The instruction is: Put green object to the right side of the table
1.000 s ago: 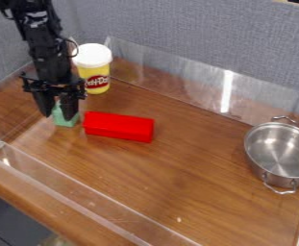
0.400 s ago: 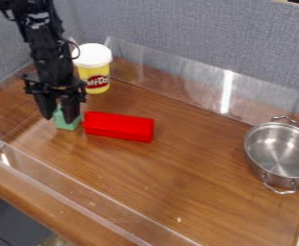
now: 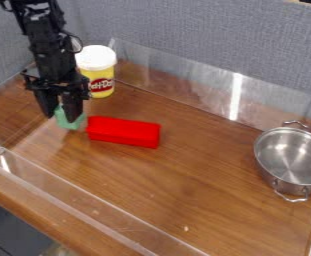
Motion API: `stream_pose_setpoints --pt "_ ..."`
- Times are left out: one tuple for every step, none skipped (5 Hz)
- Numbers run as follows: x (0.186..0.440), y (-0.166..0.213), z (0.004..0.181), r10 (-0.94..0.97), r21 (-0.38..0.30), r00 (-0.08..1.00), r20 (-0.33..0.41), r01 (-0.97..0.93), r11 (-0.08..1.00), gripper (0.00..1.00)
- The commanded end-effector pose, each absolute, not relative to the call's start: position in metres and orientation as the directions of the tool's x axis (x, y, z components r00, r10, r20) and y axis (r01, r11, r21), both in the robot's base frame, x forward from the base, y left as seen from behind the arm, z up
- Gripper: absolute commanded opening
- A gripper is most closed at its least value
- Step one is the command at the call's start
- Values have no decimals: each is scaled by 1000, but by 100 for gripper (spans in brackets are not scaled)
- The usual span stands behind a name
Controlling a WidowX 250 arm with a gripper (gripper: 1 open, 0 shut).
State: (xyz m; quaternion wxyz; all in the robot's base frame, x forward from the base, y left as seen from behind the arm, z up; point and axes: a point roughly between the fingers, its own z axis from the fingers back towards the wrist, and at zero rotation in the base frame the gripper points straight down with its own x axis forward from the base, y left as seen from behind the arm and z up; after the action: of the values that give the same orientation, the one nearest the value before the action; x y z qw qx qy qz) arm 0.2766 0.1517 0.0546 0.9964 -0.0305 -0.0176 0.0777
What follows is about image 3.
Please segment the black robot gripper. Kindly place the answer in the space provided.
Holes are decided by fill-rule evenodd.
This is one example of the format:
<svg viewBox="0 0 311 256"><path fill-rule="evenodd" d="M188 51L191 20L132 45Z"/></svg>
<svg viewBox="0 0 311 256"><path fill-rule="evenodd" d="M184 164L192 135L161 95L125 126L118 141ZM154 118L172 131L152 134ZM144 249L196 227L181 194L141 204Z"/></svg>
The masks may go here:
<svg viewBox="0 0 311 256"><path fill-rule="evenodd" d="M42 114L53 116L61 97L66 121L72 123L82 113L88 99L88 78L76 68L74 55L82 44L68 31L33 31L25 34L37 74L24 71L25 87L33 92Z"/></svg>

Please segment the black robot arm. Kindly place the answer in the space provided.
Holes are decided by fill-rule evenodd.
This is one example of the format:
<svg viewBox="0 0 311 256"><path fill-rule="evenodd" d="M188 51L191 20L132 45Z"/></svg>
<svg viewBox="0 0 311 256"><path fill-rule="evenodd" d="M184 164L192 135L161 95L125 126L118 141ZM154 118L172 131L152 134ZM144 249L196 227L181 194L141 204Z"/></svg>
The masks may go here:
<svg viewBox="0 0 311 256"><path fill-rule="evenodd" d="M29 41L37 74L21 71L25 89L33 92L44 115L50 118L57 107L73 123L89 99L88 78L78 72L74 55L82 50L81 39L64 28L64 12L57 0L0 0L3 11L14 15Z"/></svg>

